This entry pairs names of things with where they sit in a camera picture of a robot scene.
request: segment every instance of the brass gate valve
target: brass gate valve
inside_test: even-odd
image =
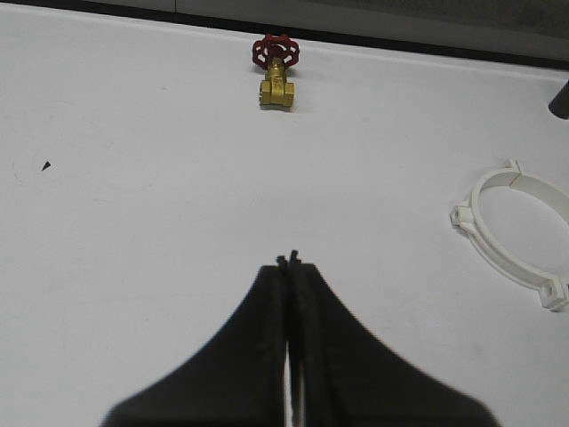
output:
[[[261,105],[279,104],[291,107],[294,100],[294,83],[286,81],[286,69],[299,61],[299,45],[289,36],[267,34],[252,46],[252,61],[267,70],[260,82]]]

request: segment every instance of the white pipe clamp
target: white pipe clamp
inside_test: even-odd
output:
[[[479,205],[481,191],[500,186],[538,198],[569,224],[569,196],[554,185],[524,173],[519,163],[510,159],[503,169],[480,178],[469,199],[454,207],[451,212],[453,225],[467,233],[472,245],[497,271],[520,285],[538,291],[543,307],[553,311],[562,310],[569,303],[569,275],[555,275],[521,261],[496,240],[482,220]]]

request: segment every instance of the red handwheel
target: red handwheel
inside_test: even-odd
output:
[[[273,58],[283,60],[285,68],[299,61],[299,45],[283,34],[272,36],[267,34],[262,40],[257,40],[252,46],[252,61],[263,69],[267,69]]]

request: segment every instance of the black robotic claw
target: black robotic claw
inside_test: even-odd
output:
[[[288,343],[298,427],[497,427],[474,399],[412,367],[293,252],[265,266],[192,359],[111,410],[102,427],[279,427]]]

